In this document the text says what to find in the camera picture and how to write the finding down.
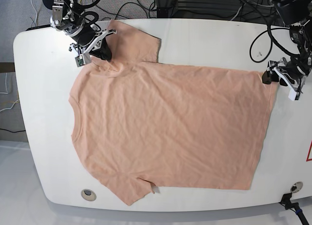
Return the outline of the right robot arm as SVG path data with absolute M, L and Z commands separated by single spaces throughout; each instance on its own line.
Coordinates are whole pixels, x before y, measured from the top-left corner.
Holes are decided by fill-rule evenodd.
M 78 0 L 54 0 L 52 5 L 50 24 L 75 41 L 70 44 L 69 51 L 76 54 L 75 61 L 78 67 L 89 64 L 91 56 L 104 61 L 112 59 L 106 37 L 115 34 L 116 30 L 102 29 L 97 24 L 98 13 L 89 10 L 99 1 L 81 5 Z

